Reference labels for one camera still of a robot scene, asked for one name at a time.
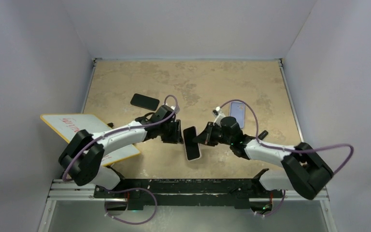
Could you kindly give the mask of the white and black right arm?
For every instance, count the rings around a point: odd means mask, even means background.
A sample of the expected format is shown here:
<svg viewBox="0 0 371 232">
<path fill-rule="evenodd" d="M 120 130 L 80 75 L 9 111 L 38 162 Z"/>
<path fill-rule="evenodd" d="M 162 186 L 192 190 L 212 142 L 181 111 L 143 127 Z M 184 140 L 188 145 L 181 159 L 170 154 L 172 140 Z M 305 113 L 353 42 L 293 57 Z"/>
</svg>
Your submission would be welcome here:
<svg viewBox="0 0 371 232">
<path fill-rule="evenodd" d="M 239 158 L 281 167 L 279 171 L 266 171 L 252 183 L 252 191 L 259 197 L 270 190 L 284 189 L 295 190 L 303 198 L 312 200 L 334 176 L 309 144 L 301 142 L 297 146 L 281 147 L 261 142 L 243 133 L 236 119 L 230 116 L 221 119 L 219 124 L 208 122 L 193 141 L 208 146 L 225 144 Z"/>
</svg>

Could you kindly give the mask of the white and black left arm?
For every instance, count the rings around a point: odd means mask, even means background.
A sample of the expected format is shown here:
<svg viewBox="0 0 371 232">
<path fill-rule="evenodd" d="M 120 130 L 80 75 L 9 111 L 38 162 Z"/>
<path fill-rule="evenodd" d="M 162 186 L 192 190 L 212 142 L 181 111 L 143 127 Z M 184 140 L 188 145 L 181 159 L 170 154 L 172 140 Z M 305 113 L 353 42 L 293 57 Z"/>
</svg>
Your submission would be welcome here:
<svg viewBox="0 0 371 232">
<path fill-rule="evenodd" d="M 65 169 L 64 181 L 74 181 L 78 186 L 94 184 L 106 189 L 114 198 L 123 195 L 125 185 L 122 175 L 110 167 L 104 167 L 104 156 L 125 146 L 142 143 L 160 137 L 162 142 L 181 144 L 178 108 L 162 105 L 156 112 L 136 118 L 117 129 L 89 133 L 78 131 L 60 155 L 58 162 Z"/>
</svg>

